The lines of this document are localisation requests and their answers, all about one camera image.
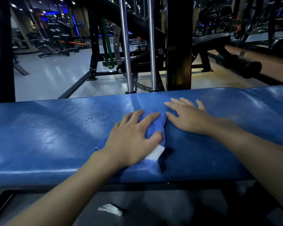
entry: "hand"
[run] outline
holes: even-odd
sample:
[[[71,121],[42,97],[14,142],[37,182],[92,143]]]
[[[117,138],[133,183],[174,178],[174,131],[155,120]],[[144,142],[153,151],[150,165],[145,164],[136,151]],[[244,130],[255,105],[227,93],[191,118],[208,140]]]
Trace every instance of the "hand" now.
[[[101,150],[111,154],[120,168],[144,159],[163,139],[161,131],[154,133],[149,139],[145,138],[147,128],[160,116],[160,113],[149,114],[138,122],[143,113],[143,110],[129,113],[123,117],[122,121],[117,122],[105,147]]]
[[[198,108],[192,102],[185,98],[180,100],[171,98],[172,102],[165,102],[164,104],[175,110],[179,117],[175,117],[171,113],[166,113],[168,120],[171,121],[177,128],[186,132],[193,132],[196,134],[207,135],[210,125],[214,122],[205,110],[203,103],[196,100]]]

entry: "blue towel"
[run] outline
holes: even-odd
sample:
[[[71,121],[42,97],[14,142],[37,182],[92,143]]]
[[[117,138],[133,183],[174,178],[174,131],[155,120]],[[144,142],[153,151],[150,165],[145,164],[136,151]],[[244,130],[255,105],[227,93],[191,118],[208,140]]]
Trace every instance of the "blue towel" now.
[[[148,114],[150,113],[144,113],[140,119],[139,122],[142,121]],[[166,124],[166,114],[161,113],[158,118],[156,118],[155,121],[152,122],[152,124],[148,127],[146,131],[146,138],[150,138],[155,132],[161,131],[163,135],[163,140],[161,143],[154,149],[153,152],[151,152],[145,159],[141,160],[140,162],[126,168],[124,172],[126,171],[139,171],[139,170],[148,170],[153,175],[159,175],[161,174],[161,169],[159,167],[158,159],[163,153],[166,145],[166,134],[164,131],[164,127]],[[94,150],[100,150],[102,149],[109,136],[107,136],[102,142],[100,142]]]

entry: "finger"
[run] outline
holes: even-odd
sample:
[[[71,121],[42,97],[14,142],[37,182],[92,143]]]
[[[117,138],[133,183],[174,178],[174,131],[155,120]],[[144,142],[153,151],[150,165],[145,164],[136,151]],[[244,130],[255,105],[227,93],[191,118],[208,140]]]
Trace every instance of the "finger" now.
[[[119,122],[117,122],[117,123],[114,125],[114,127],[113,127],[112,131],[113,131],[113,130],[115,130],[115,129],[117,129],[117,128],[119,127],[120,123],[121,123],[120,121],[119,121]]]
[[[146,140],[146,145],[147,145],[147,149],[149,150],[147,152],[147,155],[150,154],[158,145],[159,143],[163,140],[162,137],[162,132],[161,131],[157,131],[155,132],[151,138]]]
[[[175,99],[175,98],[171,98],[171,101],[172,101],[173,103],[176,103],[176,104],[179,104],[179,105],[185,105],[184,102],[182,102],[182,101],[180,101],[180,100],[177,100],[177,99]]]
[[[175,110],[175,111],[177,111],[178,106],[179,106],[178,104],[173,103],[173,102],[165,102],[164,104],[165,104],[166,106],[170,107],[171,109]]]
[[[196,103],[197,103],[199,109],[206,111],[203,103],[200,100],[197,99]]]
[[[190,102],[188,99],[185,98],[180,98],[181,101],[183,101],[184,103],[188,104],[188,105],[192,105],[195,106],[192,102]]]
[[[178,117],[175,117],[174,114],[166,112],[166,116],[167,116],[168,120],[171,121],[173,124],[176,123],[176,119],[177,119]]]
[[[131,116],[132,116],[133,113],[129,113],[127,115],[124,115],[121,123],[120,123],[120,126],[122,125],[125,125],[126,123],[128,123],[128,121],[130,120]]]
[[[151,125],[156,118],[160,116],[159,112],[148,114],[141,122],[139,122],[139,126],[142,130],[146,131],[147,128]]]
[[[128,123],[131,123],[131,124],[137,124],[139,122],[139,119],[141,117],[141,115],[144,114],[144,111],[143,110],[137,110],[135,111],[133,114],[132,114],[132,117],[130,118],[129,122]]]

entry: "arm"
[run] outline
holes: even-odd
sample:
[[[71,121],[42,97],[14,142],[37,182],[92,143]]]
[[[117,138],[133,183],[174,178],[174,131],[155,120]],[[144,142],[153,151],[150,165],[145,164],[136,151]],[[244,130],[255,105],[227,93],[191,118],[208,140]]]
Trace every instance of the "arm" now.
[[[257,137],[226,119],[211,117],[198,100],[198,108],[184,98],[171,100],[165,105],[176,110],[179,117],[171,113],[167,116],[176,127],[218,140],[283,206],[283,146]]]
[[[111,131],[105,147],[93,153],[75,174],[41,197],[6,226],[72,225],[97,190],[117,170],[137,163],[162,141],[162,133],[145,139],[149,125],[159,113],[149,114],[138,123],[144,112],[130,113]]]

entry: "forearm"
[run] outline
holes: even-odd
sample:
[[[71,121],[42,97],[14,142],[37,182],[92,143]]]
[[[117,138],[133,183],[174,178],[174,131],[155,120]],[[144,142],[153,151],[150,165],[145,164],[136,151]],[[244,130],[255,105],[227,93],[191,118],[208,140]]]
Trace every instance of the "forearm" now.
[[[283,206],[283,146],[224,122],[216,122],[209,135],[234,153]]]
[[[75,174],[7,225],[72,225],[97,190],[117,169],[109,155],[103,151],[95,152]]]

